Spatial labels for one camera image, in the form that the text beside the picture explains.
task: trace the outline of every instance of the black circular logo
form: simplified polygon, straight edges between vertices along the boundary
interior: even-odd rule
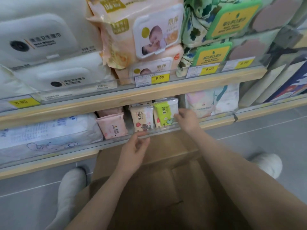
[[[28,51],[30,48],[27,44],[25,44],[24,42],[21,41],[12,41],[10,42],[10,45],[13,49],[17,50],[17,51]]]
[[[50,83],[50,85],[54,86],[54,87],[61,87],[63,84],[61,82],[58,81],[53,81]]]

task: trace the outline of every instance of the mother and baby image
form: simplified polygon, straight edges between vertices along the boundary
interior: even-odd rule
[[[165,48],[168,44],[175,42],[178,38],[178,30],[170,34],[163,34],[161,27],[154,26],[149,33],[149,41],[151,44],[142,47],[142,54],[147,55],[159,49]]]

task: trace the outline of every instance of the forearm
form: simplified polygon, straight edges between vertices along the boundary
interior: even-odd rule
[[[267,222],[290,222],[289,219],[280,220],[287,211],[295,213],[293,217],[296,220],[301,220],[303,213],[306,214],[305,204],[255,164],[220,145],[200,128],[190,136],[228,196],[253,228],[261,229]]]
[[[130,176],[115,171],[66,230],[107,229],[119,197]]]

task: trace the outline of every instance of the white shoe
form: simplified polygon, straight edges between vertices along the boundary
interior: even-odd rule
[[[276,154],[262,153],[251,160],[252,163],[276,179],[282,172],[282,160]]]
[[[59,185],[56,217],[45,230],[61,230],[74,218],[75,196],[86,187],[86,173],[81,168],[69,170]]]

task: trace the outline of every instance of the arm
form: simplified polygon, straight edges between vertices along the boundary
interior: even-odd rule
[[[66,230],[105,230],[113,216],[119,197],[126,183],[142,164],[150,138],[138,139],[145,132],[132,135],[122,147],[114,173],[65,228]]]
[[[307,206],[255,164],[205,133],[192,110],[175,118],[253,229],[307,229]]]

